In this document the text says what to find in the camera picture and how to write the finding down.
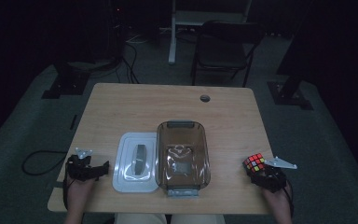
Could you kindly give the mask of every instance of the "person's leg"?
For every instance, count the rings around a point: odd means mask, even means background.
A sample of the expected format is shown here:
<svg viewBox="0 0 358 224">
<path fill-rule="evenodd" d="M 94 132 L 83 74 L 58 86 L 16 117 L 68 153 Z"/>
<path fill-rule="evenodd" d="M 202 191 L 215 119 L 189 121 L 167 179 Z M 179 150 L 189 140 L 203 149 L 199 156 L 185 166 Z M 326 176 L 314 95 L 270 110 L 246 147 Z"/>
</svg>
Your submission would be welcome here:
<svg viewBox="0 0 358 224">
<path fill-rule="evenodd" d="M 163 214 L 135 214 L 118 213 L 115 214 L 115 224 L 167 224 L 167 219 Z"/>
<path fill-rule="evenodd" d="M 223 215 L 172 215 L 171 224 L 226 224 Z"/>
</svg>

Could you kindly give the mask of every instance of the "white plastic tray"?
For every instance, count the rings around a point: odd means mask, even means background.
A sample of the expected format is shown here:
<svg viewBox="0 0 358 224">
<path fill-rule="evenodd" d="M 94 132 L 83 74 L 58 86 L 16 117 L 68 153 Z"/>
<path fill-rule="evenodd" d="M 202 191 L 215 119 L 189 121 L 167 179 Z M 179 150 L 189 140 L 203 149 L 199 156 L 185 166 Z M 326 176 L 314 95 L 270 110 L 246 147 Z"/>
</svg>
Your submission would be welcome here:
<svg viewBox="0 0 358 224">
<path fill-rule="evenodd" d="M 113 188 L 119 192 L 151 192 L 158 188 L 155 178 L 156 133 L 125 133 L 121 136 L 117 149 Z M 144 171 L 133 172 L 136 149 L 145 145 L 146 160 Z"/>
</svg>

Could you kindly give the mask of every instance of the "black chair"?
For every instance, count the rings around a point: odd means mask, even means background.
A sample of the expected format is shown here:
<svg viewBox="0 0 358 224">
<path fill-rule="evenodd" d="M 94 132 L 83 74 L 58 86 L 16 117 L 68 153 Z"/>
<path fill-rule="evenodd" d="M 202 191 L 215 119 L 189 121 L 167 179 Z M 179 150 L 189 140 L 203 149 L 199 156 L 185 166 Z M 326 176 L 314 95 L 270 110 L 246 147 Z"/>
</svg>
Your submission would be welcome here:
<svg viewBox="0 0 358 224">
<path fill-rule="evenodd" d="M 234 72 L 246 69 L 245 87 L 254 57 L 254 50 L 265 35 L 261 24 L 255 22 L 206 21 L 200 27 L 191 67 L 192 85 L 196 84 L 198 69 Z"/>
</svg>

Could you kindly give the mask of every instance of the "rubik's cube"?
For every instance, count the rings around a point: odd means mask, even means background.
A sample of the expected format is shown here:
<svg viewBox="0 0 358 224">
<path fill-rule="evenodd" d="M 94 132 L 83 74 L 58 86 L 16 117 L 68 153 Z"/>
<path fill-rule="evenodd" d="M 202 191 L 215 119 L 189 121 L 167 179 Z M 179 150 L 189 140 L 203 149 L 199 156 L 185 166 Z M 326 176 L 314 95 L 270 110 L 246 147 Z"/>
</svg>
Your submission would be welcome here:
<svg viewBox="0 0 358 224">
<path fill-rule="evenodd" d="M 256 173 L 261 171 L 266 166 L 264 164 L 264 158 L 261 153 L 257 153 L 253 156 L 248 157 L 242 164 L 243 167 L 246 169 L 246 173 L 250 175 L 250 173 Z"/>
</svg>

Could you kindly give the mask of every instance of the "wooden table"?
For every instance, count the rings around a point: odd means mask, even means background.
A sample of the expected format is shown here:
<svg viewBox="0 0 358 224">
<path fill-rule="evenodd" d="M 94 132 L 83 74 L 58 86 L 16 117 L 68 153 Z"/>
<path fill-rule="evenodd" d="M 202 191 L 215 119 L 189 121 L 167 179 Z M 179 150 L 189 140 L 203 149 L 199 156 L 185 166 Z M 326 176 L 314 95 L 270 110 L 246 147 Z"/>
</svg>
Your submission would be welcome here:
<svg viewBox="0 0 358 224">
<path fill-rule="evenodd" d="M 211 101 L 203 103 L 202 95 Z M 191 119 L 206 132 L 211 182 L 195 199 L 168 198 L 151 193 L 120 193 L 112 178 L 117 148 L 124 133 L 155 132 L 170 119 Z M 241 163 L 255 153 L 272 158 L 269 140 L 255 101 L 246 88 L 135 84 L 97 84 L 92 91 L 67 157 L 75 147 L 93 149 L 91 165 L 110 161 L 109 175 L 94 186 L 86 211 L 163 214 L 266 214 L 260 190 L 251 184 Z M 61 169 L 57 181 L 63 181 Z M 55 188 L 50 211 L 66 211 L 62 189 Z"/>
</svg>

